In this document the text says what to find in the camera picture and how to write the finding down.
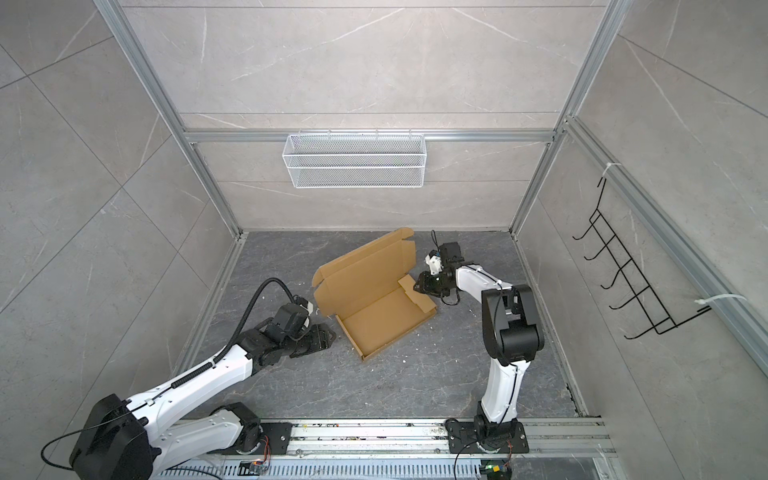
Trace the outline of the brown cardboard box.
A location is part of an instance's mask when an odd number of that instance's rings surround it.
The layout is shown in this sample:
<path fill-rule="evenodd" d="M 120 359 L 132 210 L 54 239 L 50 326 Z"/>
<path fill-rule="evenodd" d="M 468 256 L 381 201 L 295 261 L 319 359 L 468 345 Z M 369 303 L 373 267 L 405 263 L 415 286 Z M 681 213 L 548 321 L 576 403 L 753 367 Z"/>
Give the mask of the brown cardboard box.
<path fill-rule="evenodd" d="M 365 361 L 437 313 L 414 290 L 414 231 L 400 228 L 320 266 L 312 279 L 315 303 L 337 321 Z"/>

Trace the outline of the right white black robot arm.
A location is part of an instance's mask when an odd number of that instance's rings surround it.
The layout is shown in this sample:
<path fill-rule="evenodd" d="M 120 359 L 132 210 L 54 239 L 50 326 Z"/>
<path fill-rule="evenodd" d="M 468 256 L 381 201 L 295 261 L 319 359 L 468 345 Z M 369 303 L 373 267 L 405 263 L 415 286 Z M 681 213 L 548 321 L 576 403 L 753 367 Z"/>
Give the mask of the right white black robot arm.
<path fill-rule="evenodd" d="M 479 265 L 441 272 L 431 267 L 419 274 L 414 290 L 439 299 L 465 293 L 480 303 L 483 342 L 491 364 L 474 419 L 474 438 L 488 449 L 519 425 L 517 403 L 523 379 L 545 344 L 533 293 L 529 286 L 498 279 Z"/>

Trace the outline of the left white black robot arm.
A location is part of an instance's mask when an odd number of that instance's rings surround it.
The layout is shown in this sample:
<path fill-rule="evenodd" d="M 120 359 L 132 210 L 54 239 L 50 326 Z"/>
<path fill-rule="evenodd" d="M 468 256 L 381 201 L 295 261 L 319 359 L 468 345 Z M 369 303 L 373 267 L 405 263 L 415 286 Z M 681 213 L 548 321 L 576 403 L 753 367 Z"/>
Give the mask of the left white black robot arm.
<path fill-rule="evenodd" d="M 121 399 L 110 394 L 92 408 L 69 457 L 81 479 L 149 479 L 199 455 L 264 443 L 260 418 L 241 402 L 207 417 L 186 415 L 228 387 L 277 363 L 330 348 L 335 333 L 314 324 L 298 339 L 276 343 L 264 332 L 241 333 L 222 359 L 211 357 L 158 387 Z"/>

